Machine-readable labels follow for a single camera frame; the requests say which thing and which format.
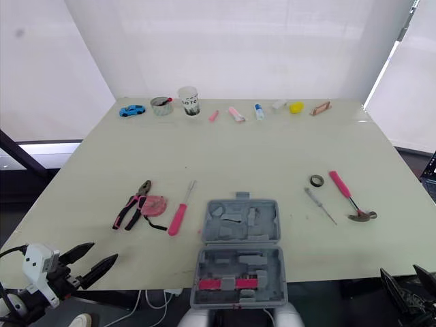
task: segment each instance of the pink marker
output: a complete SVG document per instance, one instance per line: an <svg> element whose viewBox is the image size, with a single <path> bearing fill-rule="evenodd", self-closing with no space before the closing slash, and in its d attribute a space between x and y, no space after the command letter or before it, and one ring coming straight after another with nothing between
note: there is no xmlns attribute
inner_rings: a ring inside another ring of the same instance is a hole
<svg viewBox="0 0 436 327"><path fill-rule="evenodd" d="M215 121L215 118L217 118L218 114L219 114L219 111L216 110L216 111L212 114L212 116L209 117L209 121L210 121L211 123L213 123L213 122Z"/></svg>

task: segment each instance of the sneaker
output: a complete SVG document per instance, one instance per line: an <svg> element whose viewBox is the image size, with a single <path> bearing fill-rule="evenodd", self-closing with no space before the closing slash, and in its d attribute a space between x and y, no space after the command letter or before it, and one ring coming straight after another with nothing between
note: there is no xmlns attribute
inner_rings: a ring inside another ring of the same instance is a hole
<svg viewBox="0 0 436 327"><path fill-rule="evenodd" d="M82 313L75 317L68 327L91 327L91 316L88 313Z"/></svg>

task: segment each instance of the white roller blind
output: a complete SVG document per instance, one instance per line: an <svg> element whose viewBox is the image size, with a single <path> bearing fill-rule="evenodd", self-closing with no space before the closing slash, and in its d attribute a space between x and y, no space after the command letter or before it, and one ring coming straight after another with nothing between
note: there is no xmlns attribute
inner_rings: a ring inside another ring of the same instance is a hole
<svg viewBox="0 0 436 327"><path fill-rule="evenodd" d="M410 0L66 0L116 97L365 101Z"/></svg>
<svg viewBox="0 0 436 327"><path fill-rule="evenodd" d="M84 138L114 97L63 1L0 0L0 127L15 141Z"/></svg>
<svg viewBox="0 0 436 327"><path fill-rule="evenodd" d="M395 146L436 151L436 1L421 0L367 110Z"/></svg>

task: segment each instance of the pink screwdriver handle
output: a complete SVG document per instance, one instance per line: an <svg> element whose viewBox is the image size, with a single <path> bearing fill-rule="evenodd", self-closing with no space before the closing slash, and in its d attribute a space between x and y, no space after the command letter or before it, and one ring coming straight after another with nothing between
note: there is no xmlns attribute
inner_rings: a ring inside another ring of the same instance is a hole
<svg viewBox="0 0 436 327"><path fill-rule="evenodd" d="M178 230L180 229L180 226L183 221L183 216L185 216L185 211L187 207L188 206L184 203L179 204L176 214L174 215L174 218L171 221L171 225L168 228L168 235L170 236L177 235Z"/></svg>
<svg viewBox="0 0 436 327"><path fill-rule="evenodd" d="M332 178L332 180L334 181L334 183L338 187L339 191L341 191L343 196L345 196L346 198L350 198L352 196L352 194L349 192L347 185L345 185L345 183L341 180L341 177L339 177L337 171L332 170L328 174L330 175L330 177Z"/></svg>

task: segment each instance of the white cable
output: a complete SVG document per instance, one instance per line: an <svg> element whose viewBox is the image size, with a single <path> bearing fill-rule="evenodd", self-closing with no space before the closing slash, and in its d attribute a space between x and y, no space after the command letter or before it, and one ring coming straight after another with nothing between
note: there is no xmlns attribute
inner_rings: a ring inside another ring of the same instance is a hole
<svg viewBox="0 0 436 327"><path fill-rule="evenodd" d="M166 305L168 305L168 303L170 303L170 301L171 301L173 295L174 295L174 294L171 294L171 295L170 295L170 298L168 299L168 301L165 301L165 303L164 303L163 305L161 305L160 307L155 307L154 305L152 305L152 304L150 303L150 300L149 300L149 294L147 293L147 290L145 290L145 301L147 301L147 304L148 304L148 305L150 306L150 308L152 308L152 309L162 309L164 306L166 306Z"/></svg>
<svg viewBox="0 0 436 327"><path fill-rule="evenodd" d="M162 316L162 318L156 323L156 324L153 324L153 325L151 325L151 326L149 326L149 327L155 327L155 326L157 326L157 325L159 325L164 319L165 319L165 316L166 316L166 309L168 308L168 302L167 302L167 300L166 300L166 293L165 293L165 291L163 291L163 299L165 300L165 304L164 304L164 306L165 306L165 311L164 311L164 315Z"/></svg>
<svg viewBox="0 0 436 327"><path fill-rule="evenodd" d="M136 311L136 308L138 308L139 300L141 299L141 292L142 292L142 291L139 290L139 292L138 292L138 298L136 299L135 307L134 307L134 309L131 311L131 313L129 313L128 315L125 315L124 317L121 317L121 318L119 318L119 319L117 319L117 320L114 320L113 322L110 322L109 324L104 325L103 327L109 327L109 326L111 326L111 325L118 324L121 320L124 320L124 319L130 317L131 315L133 315L133 314L135 313L135 311Z"/></svg>
<svg viewBox="0 0 436 327"><path fill-rule="evenodd" d="M266 313L267 315L269 315L269 317L271 318L271 322L272 322L272 324L273 324L272 327L275 327L275 321L274 321L273 315L271 315L271 312L268 311L268 310L266 310L265 308L263 308L262 310L265 311L265 313Z"/></svg>

